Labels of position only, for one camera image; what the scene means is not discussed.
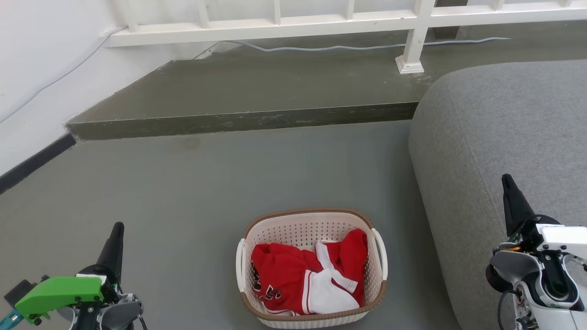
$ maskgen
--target white plastic basket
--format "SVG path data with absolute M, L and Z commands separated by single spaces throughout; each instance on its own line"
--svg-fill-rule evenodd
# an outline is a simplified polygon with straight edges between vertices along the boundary
M 278 316 L 267 313 L 253 293 L 252 250 L 257 244 L 281 243 L 313 249 L 319 240 L 341 241 L 348 232 L 359 228 L 367 234 L 368 256 L 365 265 L 365 303 L 345 312 Z M 387 252 L 381 235 L 363 215 L 352 210 L 321 208 L 266 215 L 245 231 L 237 248 L 237 284 L 245 306 L 265 325 L 280 329 L 323 328 L 355 322 L 383 299 L 387 284 Z

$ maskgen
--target gray sofa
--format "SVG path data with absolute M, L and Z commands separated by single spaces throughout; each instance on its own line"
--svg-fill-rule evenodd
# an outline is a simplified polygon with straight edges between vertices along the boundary
M 418 105 L 409 147 L 454 313 L 463 330 L 498 329 L 500 295 L 485 268 L 505 238 L 501 175 L 537 213 L 587 225 L 587 60 L 448 74 Z

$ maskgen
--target metal railing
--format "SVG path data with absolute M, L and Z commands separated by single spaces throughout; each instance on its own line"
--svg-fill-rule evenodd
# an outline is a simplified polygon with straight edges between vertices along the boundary
M 412 10 L 378 12 L 354 12 L 355 0 L 346 0 L 343 14 L 296 17 L 282 17 L 280 0 L 274 0 L 270 19 L 211 21 L 205 0 L 195 0 L 198 22 L 139 25 L 135 0 L 121 1 L 128 28 L 113 34 L 108 47 L 409 30 L 404 53 L 396 58 L 400 73 L 424 72 L 420 54 L 428 28 L 587 19 L 587 0 L 524 4 L 494 0 L 492 5 L 454 7 L 434 7 L 436 0 L 415 0 Z

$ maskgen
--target basket handle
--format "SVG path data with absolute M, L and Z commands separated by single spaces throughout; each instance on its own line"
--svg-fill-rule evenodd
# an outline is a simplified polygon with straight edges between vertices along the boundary
M 383 244 L 383 239 L 379 232 L 375 230 L 375 228 L 371 229 L 373 234 L 375 235 L 375 241 L 377 242 L 377 248 L 379 249 L 379 253 L 381 253 L 381 269 L 383 270 L 383 280 L 387 280 L 387 251 L 385 250 L 385 244 Z
M 241 238 L 241 241 L 238 242 L 237 247 L 237 260 L 236 260 L 236 269 L 237 269 L 237 285 L 238 290 L 241 292 L 245 292 L 245 263 L 243 262 L 243 258 L 245 257 L 245 239 Z

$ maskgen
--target red garment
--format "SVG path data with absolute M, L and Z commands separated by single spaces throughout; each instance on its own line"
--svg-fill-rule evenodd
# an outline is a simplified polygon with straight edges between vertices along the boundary
M 259 244 L 252 252 L 253 290 L 272 314 L 358 308 L 364 300 L 366 244 L 365 233 L 358 229 L 342 242 L 318 242 L 318 257 L 290 245 Z

